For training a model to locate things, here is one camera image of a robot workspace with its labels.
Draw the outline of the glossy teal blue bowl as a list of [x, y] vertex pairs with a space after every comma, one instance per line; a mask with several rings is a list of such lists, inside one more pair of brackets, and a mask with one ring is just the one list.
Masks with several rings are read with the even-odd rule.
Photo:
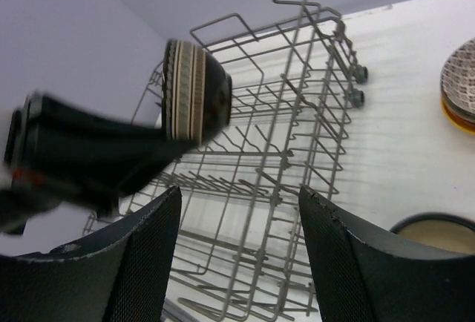
[[439, 212], [415, 214], [390, 231], [426, 246], [474, 255], [474, 221], [464, 217]]

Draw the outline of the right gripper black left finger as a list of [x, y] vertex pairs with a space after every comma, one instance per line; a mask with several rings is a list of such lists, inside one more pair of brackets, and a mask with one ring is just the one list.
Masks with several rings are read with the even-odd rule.
[[171, 187], [49, 253], [1, 257], [1, 320], [159, 321], [181, 205]]

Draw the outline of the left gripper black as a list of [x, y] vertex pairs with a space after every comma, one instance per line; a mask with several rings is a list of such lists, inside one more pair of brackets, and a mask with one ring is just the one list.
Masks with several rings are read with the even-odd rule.
[[[113, 217], [119, 201], [144, 188], [174, 160], [208, 142], [206, 121], [140, 127], [98, 153], [94, 139], [118, 124], [43, 93], [29, 95], [7, 117], [1, 155], [1, 232], [21, 233], [26, 222], [66, 201]], [[94, 159], [96, 166], [86, 161]]]

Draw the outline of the black patterned bowl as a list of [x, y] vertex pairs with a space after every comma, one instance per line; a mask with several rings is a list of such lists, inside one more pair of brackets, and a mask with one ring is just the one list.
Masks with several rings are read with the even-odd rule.
[[169, 140], [212, 141], [231, 119], [232, 78], [189, 41], [169, 39], [163, 62], [162, 129]]

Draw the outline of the yellow bowl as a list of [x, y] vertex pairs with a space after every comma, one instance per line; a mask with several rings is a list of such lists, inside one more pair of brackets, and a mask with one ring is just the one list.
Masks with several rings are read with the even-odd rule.
[[453, 114], [443, 100], [441, 101], [441, 108], [446, 118], [452, 125], [456, 126], [458, 129], [466, 133], [475, 134], [474, 124]]

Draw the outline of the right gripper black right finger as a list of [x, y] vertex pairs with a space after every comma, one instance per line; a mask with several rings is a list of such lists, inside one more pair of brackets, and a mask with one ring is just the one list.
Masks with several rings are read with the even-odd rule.
[[426, 246], [298, 196], [323, 321], [473, 321], [474, 256]]

